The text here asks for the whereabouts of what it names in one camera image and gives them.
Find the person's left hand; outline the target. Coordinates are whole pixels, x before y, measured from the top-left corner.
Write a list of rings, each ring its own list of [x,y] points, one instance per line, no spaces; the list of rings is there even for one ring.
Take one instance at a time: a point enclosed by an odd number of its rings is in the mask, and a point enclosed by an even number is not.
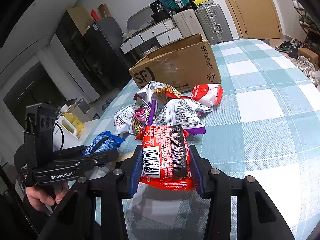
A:
[[[59,204],[68,190],[68,183],[65,182],[61,184],[61,189],[55,190],[55,197],[51,197],[43,189],[36,185],[32,187],[26,187],[25,193],[29,203],[35,210],[45,213],[46,215],[51,215],[51,212],[48,210],[48,206]]]

